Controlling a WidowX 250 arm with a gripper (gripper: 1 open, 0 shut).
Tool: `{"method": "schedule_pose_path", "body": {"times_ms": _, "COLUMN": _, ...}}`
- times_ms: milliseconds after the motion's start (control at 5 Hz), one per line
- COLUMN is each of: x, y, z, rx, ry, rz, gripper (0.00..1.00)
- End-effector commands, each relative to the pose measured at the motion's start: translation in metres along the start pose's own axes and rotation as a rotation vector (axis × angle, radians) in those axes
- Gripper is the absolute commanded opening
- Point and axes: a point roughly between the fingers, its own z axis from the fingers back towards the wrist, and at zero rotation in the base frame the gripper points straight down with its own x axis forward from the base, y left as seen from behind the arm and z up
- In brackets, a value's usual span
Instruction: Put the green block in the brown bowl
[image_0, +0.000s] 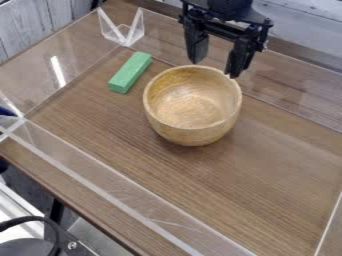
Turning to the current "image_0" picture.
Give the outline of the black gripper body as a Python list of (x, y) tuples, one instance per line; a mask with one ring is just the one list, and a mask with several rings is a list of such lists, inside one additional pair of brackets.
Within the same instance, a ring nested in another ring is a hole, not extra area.
[(267, 34), (273, 22), (252, 7), (253, 0), (180, 0), (181, 15), (179, 22), (189, 17), (200, 22), (207, 33), (233, 41), (239, 37), (252, 39), (263, 51)]

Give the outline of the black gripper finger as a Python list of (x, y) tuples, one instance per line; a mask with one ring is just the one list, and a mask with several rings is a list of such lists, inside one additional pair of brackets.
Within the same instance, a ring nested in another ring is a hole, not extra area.
[(193, 64), (197, 64), (207, 56), (208, 52), (208, 33), (200, 22), (189, 17), (184, 18), (184, 39), (187, 56)]
[(231, 79), (235, 79), (249, 66), (257, 44), (252, 39), (245, 37), (236, 38), (232, 44), (224, 74), (228, 75)]

